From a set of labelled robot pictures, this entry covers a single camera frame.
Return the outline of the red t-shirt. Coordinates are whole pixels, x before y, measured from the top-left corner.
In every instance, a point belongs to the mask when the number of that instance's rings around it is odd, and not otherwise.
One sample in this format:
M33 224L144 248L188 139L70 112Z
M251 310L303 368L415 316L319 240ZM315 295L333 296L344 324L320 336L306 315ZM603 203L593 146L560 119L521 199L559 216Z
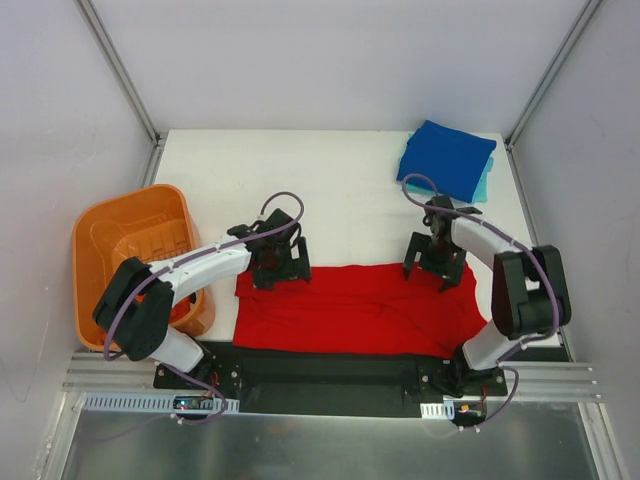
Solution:
M260 290L237 279L233 344L297 353L450 358L485 326L470 268L442 290L439 277L401 264L315 267L310 282Z

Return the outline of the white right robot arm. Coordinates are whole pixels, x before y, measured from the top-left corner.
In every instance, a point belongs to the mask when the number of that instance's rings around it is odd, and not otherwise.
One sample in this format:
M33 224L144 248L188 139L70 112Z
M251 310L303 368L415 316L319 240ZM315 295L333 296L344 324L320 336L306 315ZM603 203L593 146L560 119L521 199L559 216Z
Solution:
M432 197L422 209L429 232L412 234L405 277L419 266L441 279L444 292L460 285L467 254L492 272L490 321L431 376L434 386L453 396L473 394L501 362L570 322L561 253L552 245L525 245L487 222L480 210L454 207L446 195Z

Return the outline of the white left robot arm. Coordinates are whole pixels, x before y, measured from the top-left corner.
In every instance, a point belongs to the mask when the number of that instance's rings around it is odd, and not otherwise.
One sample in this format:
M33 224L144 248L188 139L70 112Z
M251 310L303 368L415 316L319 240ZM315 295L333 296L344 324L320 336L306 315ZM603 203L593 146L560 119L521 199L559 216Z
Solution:
M168 260L123 261L94 308L95 323L131 361L150 358L176 370L188 388L211 377L210 355L195 339L170 325L173 308L196 291L227 277L251 274L253 286L311 280L299 217L281 209L251 225L230 228L217 242Z

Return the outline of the teal folded t-shirt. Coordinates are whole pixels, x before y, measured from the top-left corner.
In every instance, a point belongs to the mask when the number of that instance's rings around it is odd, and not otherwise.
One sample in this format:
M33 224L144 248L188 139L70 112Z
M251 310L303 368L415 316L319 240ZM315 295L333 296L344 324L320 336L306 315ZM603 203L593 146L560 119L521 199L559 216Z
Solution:
M487 160L487 164L482 172L482 176L476 186L472 203L486 203L488 201L488 176L494 165L494 158L490 156ZM423 188L413 183L407 184L407 190L411 193L416 193L424 196L431 196L434 192L430 188Z

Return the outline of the blue folded t-shirt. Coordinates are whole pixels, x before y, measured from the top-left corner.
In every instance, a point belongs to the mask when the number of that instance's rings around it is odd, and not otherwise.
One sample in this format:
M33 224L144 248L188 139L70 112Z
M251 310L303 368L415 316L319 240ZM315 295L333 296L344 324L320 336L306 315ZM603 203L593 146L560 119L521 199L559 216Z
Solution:
M493 139L427 120L407 140L396 180L412 174L415 177L408 183L472 203L487 160L496 147ZM417 178L419 174L428 179Z

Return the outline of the orange plastic basket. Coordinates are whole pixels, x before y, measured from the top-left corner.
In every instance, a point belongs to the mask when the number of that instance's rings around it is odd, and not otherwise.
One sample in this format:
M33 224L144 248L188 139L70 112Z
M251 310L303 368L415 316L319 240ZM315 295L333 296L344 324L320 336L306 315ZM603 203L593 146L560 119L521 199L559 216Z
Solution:
M119 265L129 257L167 260L201 246L182 192L167 184L146 187L86 210L72 233L75 327L90 350L104 348L106 333L92 313Z

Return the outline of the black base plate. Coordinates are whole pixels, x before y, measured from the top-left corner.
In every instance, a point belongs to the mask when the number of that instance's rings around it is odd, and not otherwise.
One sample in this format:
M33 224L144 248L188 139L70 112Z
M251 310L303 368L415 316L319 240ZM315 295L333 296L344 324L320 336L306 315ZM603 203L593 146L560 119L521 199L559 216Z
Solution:
M446 396L490 398L507 393L498 369L465 372L448 361L419 355L312 354L204 342L206 372L242 413L418 418Z

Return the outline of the left aluminium frame post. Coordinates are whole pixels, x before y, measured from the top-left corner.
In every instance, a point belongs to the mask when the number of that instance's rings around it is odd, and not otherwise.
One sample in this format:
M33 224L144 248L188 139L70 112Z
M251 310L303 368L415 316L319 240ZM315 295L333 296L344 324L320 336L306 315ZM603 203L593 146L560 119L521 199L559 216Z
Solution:
M144 163L143 174L140 180L141 188L149 187L155 182L167 134L161 132L153 121L94 2L90 0L77 0L74 4L83 17L125 100L128 102L149 141L150 153Z

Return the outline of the aluminium frame post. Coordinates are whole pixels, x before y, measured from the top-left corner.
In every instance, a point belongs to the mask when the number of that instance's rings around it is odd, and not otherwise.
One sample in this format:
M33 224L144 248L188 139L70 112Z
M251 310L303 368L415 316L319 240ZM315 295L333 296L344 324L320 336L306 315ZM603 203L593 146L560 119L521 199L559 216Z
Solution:
M149 141L150 153L144 163L143 174L140 180L141 188L149 187L155 182L167 134L161 132L153 121L94 2L90 0L77 0L74 4L83 17L125 100L128 102Z
M604 0L587 0L583 2L533 92L525 103L514 126L505 137L505 148L507 151L511 151L522 136L571 54L604 5Z

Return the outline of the right aluminium frame post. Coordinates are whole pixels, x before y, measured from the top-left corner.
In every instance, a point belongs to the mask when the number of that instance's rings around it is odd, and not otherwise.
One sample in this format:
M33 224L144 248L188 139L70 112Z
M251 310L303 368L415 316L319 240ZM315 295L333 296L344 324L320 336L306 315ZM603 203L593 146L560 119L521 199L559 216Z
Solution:
M505 137L505 148L507 151L511 151L522 136L571 54L604 5L604 0L587 0L583 2L533 92L525 103L514 126Z

